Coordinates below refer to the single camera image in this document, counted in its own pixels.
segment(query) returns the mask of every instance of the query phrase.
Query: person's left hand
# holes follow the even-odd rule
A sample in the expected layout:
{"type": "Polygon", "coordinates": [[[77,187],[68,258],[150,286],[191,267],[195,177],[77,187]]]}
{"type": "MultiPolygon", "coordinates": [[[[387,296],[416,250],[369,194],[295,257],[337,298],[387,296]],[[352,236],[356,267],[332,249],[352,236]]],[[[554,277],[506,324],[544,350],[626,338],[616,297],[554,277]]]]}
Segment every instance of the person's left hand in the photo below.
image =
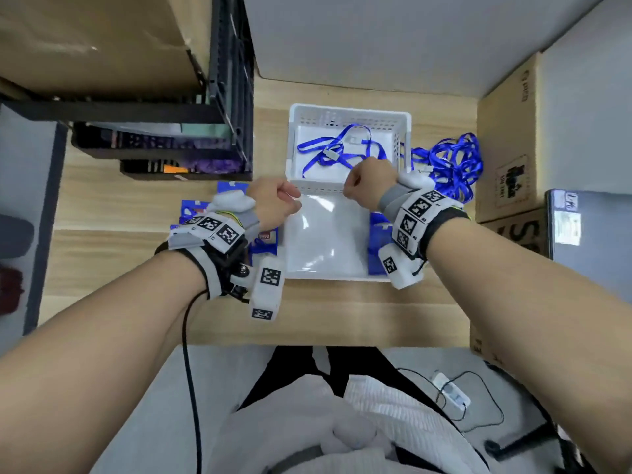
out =
{"type": "Polygon", "coordinates": [[[301,202],[295,199],[301,197],[301,192],[284,177],[259,178],[250,184],[246,194],[257,202],[260,231],[279,227],[301,208],[301,202]]]}

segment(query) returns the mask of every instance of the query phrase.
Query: power cord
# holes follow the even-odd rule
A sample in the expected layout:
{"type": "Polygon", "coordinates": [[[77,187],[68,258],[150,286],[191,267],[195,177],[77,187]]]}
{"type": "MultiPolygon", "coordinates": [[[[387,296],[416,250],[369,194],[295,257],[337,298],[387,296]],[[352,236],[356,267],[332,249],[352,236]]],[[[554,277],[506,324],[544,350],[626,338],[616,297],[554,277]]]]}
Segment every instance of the power cord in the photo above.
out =
{"type": "Polygon", "coordinates": [[[186,382],[189,385],[189,397],[191,398],[191,410],[194,415],[194,430],[195,430],[195,459],[196,465],[195,468],[196,474],[201,474],[201,434],[200,434],[200,416],[197,411],[197,402],[195,401],[195,390],[194,390],[194,379],[191,376],[191,364],[189,362],[189,348],[186,343],[186,321],[189,318],[189,312],[191,311],[191,307],[193,307],[194,303],[198,300],[198,298],[202,294],[206,294],[207,291],[202,291],[194,296],[189,305],[186,308],[185,316],[182,319],[182,354],[185,358],[185,371],[186,371],[186,382]]]}
{"type": "MultiPolygon", "coordinates": [[[[500,420],[500,421],[498,421],[498,422],[492,422],[492,423],[488,423],[488,424],[478,424],[478,425],[475,425],[474,427],[471,427],[471,428],[469,428],[469,429],[467,429],[467,430],[465,430],[465,431],[461,431],[461,433],[462,433],[462,434],[466,434],[466,433],[468,433],[468,432],[472,432],[473,430],[475,430],[475,429],[479,429],[479,428],[481,428],[481,427],[500,426],[502,423],[504,423],[504,422],[505,422],[505,413],[504,413],[504,412],[502,412],[501,406],[499,406],[499,405],[498,405],[498,403],[497,403],[497,402],[496,402],[496,400],[494,399],[494,396],[492,396],[492,393],[490,392],[489,388],[487,387],[487,384],[485,383],[485,381],[483,381],[483,378],[482,378],[482,377],[481,377],[478,373],[475,373],[474,371],[464,371],[464,372],[462,372],[462,373],[461,373],[461,374],[459,374],[458,376],[455,376],[455,377],[453,377],[452,379],[449,379],[449,380],[448,380],[448,381],[447,381],[447,382],[446,382],[446,383],[445,383],[445,384],[441,387],[441,389],[439,389],[437,386],[435,386],[435,385],[432,383],[432,381],[431,381],[430,379],[428,379],[426,376],[424,376],[423,374],[418,373],[418,372],[417,372],[417,371],[415,371],[415,370],[408,369],[408,368],[397,368],[397,370],[398,370],[398,371],[408,371],[408,372],[411,372],[411,373],[417,374],[419,377],[422,377],[423,379],[425,379],[425,380],[426,380],[426,381],[427,381],[427,382],[428,382],[428,383],[429,383],[432,387],[434,387],[434,388],[438,391],[438,393],[437,393],[437,398],[435,399],[435,403],[437,403],[437,405],[438,405],[438,399],[439,399],[439,396],[443,396],[443,399],[444,399],[444,404],[443,404],[443,406],[439,406],[439,408],[440,408],[441,410],[444,410],[444,409],[446,408],[446,405],[447,405],[446,395],[443,393],[443,390],[444,390],[444,389],[446,389],[446,386],[447,386],[448,384],[450,384],[451,382],[456,381],[457,379],[459,379],[460,377],[462,377],[462,376],[464,376],[464,375],[466,375],[466,374],[474,374],[475,376],[477,376],[477,377],[480,379],[480,382],[482,382],[482,383],[483,383],[483,386],[485,387],[485,389],[486,389],[486,391],[487,391],[487,394],[489,394],[489,397],[492,399],[492,402],[494,403],[494,405],[495,405],[495,406],[496,406],[496,408],[498,409],[498,412],[501,414],[501,420],[500,420]]],[[[458,419],[453,419],[453,418],[451,418],[450,416],[447,416],[447,414],[446,414],[446,416],[450,419],[450,421],[459,422],[459,421],[462,421],[463,419],[465,419],[465,414],[467,414],[467,412],[468,412],[468,408],[467,408],[467,406],[466,406],[466,405],[463,405],[463,415],[462,415],[460,418],[458,418],[458,419]]]]}

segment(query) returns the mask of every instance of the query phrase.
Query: blue lanyard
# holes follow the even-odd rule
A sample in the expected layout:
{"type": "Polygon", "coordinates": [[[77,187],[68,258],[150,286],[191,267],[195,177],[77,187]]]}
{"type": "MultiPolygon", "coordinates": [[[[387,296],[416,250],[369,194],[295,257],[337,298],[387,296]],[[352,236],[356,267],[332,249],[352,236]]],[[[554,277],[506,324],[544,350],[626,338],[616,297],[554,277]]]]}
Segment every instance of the blue lanyard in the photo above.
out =
{"type": "Polygon", "coordinates": [[[379,160],[387,159],[386,151],[384,151],[384,148],[382,147],[382,145],[378,142],[371,140],[371,130],[367,126],[364,126],[363,124],[351,123],[350,125],[345,127],[344,130],[342,130],[340,134],[336,136],[335,138],[333,136],[323,136],[321,138],[316,138],[315,140],[310,140],[308,142],[301,143],[300,145],[296,147],[296,149],[301,154],[307,154],[307,153],[313,153],[314,151],[319,151],[319,153],[316,156],[314,156],[314,158],[312,158],[307,165],[305,165],[305,168],[303,168],[303,177],[305,177],[305,173],[307,172],[307,170],[311,168],[312,166],[314,166],[316,163],[318,163],[321,166],[332,166],[336,163],[340,163],[341,165],[346,166],[349,169],[352,169],[353,166],[349,164],[348,160],[352,158],[358,158],[358,157],[362,158],[363,160],[367,159],[369,156],[371,156],[372,145],[376,145],[378,148],[377,159],[379,160]],[[344,138],[344,135],[346,135],[347,132],[351,128],[355,128],[355,127],[362,127],[368,131],[368,139],[362,140],[362,144],[367,145],[367,150],[364,155],[354,155],[351,153],[344,153],[344,145],[343,145],[342,139],[344,138]],[[326,150],[333,151],[337,155],[337,159],[335,160],[335,159],[329,158],[325,154],[326,150]]]}
{"type": "Polygon", "coordinates": [[[415,163],[433,167],[430,176],[439,193],[464,204],[472,200],[474,193],[470,186],[483,173],[483,161],[474,133],[465,133],[458,140],[446,138],[430,150],[413,148],[411,154],[412,169],[415,169],[415,163]],[[457,161],[459,152],[462,152],[461,162],[457,161]]]}

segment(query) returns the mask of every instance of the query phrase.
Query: red object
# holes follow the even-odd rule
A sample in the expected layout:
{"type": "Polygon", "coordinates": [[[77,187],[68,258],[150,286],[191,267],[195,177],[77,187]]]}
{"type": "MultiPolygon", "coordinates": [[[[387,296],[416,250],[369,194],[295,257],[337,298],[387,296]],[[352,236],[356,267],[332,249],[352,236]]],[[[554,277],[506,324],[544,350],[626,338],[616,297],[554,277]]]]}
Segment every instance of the red object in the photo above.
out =
{"type": "Polygon", "coordinates": [[[18,309],[22,293],[22,273],[17,269],[0,267],[0,315],[18,309]]]}

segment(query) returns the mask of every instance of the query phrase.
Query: person's right arm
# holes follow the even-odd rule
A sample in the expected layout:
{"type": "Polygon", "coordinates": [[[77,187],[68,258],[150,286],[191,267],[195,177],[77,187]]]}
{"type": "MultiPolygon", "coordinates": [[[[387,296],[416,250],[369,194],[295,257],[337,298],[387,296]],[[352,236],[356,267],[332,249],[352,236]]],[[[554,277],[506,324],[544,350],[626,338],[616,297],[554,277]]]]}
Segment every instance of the person's right arm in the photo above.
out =
{"type": "MultiPolygon", "coordinates": [[[[386,164],[363,162],[350,175],[345,194],[376,210],[395,180],[386,164]]],[[[632,464],[632,306],[467,219],[443,224],[430,240],[427,257],[509,370],[595,468],[627,472],[632,464]]]]}

